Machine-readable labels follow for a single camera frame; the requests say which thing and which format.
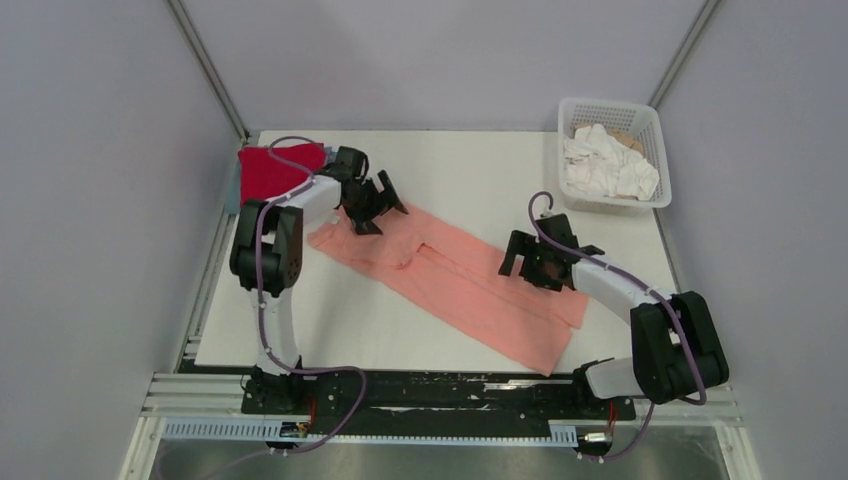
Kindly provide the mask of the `salmon pink t-shirt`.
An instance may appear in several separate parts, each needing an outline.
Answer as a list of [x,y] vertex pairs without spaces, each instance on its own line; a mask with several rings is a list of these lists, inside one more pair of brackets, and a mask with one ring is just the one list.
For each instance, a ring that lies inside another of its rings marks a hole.
[[376,224],[380,233],[358,235],[339,214],[307,241],[505,357],[542,375],[554,371],[583,325],[586,295],[499,275],[502,250],[415,206]]

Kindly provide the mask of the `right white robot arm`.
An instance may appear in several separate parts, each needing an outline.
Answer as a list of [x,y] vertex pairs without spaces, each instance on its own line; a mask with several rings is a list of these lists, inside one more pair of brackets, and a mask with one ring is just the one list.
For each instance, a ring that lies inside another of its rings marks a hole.
[[542,249],[532,261],[616,314],[630,331],[628,357],[584,365],[586,380],[570,392],[577,413],[596,417],[613,397],[702,405],[708,389],[728,381],[730,368],[702,295],[652,287],[601,249],[579,246],[564,214],[532,224]]

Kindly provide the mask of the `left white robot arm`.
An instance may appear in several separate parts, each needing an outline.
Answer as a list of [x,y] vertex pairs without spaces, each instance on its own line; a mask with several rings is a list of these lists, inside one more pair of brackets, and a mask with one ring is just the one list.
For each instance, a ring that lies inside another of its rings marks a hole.
[[284,136],[261,155],[260,162],[241,165],[242,199],[229,270],[250,295],[257,317],[259,352],[248,392],[292,414],[304,405],[303,379],[310,373],[302,365],[292,313],[306,225],[339,213],[351,222],[354,235],[370,238],[383,232],[378,218],[409,209],[387,171],[369,174],[369,157],[359,149]]

